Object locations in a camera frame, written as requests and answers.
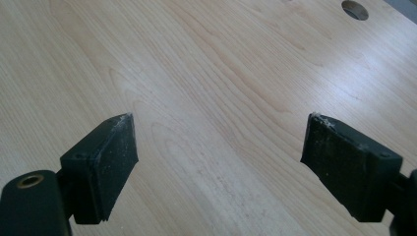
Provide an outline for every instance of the wooden surface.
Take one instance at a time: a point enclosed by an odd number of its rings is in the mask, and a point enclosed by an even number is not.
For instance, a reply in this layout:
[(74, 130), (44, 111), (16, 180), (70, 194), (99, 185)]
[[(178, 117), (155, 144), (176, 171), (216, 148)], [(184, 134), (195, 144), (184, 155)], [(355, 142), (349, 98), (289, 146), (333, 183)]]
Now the wooden surface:
[(75, 235), (388, 235), (299, 162), (319, 111), (417, 167), (417, 26), (360, 3), (2, 0), (0, 186), (132, 111), (140, 162)]

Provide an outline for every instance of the light wood tabletop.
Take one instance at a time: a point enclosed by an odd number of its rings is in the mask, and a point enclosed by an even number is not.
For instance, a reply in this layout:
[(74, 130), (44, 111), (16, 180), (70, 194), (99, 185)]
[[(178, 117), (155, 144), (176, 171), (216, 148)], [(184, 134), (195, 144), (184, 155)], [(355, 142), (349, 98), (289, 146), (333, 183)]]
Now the light wood tabletop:
[(133, 112), (139, 163), (74, 235), (388, 235), (299, 162), (317, 111), (417, 168), (417, 26), (341, 2), (0, 1), (0, 187)]

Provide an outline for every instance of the wood grain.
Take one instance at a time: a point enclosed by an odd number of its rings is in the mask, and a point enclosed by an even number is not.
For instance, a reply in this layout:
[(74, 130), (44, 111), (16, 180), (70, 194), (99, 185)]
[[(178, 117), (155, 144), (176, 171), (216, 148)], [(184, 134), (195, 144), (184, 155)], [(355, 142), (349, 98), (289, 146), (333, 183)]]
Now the wood grain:
[(417, 26), (359, 2), (0, 1), (0, 186), (132, 111), (140, 162), (75, 235), (388, 235), (299, 162), (320, 111), (417, 167)]

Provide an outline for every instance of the wooden table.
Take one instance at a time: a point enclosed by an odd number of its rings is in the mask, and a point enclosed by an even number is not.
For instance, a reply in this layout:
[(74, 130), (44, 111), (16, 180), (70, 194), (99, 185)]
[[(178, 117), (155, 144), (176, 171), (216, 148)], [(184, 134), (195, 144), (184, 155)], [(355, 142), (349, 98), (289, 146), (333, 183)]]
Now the wooden table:
[(388, 235), (299, 162), (319, 111), (417, 167), (417, 26), (359, 2), (2, 0), (0, 186), (132, 111), (140, 161), (75, 235)]

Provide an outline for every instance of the black object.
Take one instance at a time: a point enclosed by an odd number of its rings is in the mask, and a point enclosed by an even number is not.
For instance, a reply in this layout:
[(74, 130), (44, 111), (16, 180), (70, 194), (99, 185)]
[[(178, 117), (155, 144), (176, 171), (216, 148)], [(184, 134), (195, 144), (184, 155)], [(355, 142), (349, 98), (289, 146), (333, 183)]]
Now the black object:
[(71, 215), (107, 220), (137, 162), (132, 114), (102, 122), (61, 157), (57, 174), (33, 171), (4, 187), (0, 235), (71, 235)]
[(360, 222), (394, 219), (391, 235), (417, 235), (417, 170), (399, 173), (402, 157), (336, 119), (310, 114), (301, 162)]

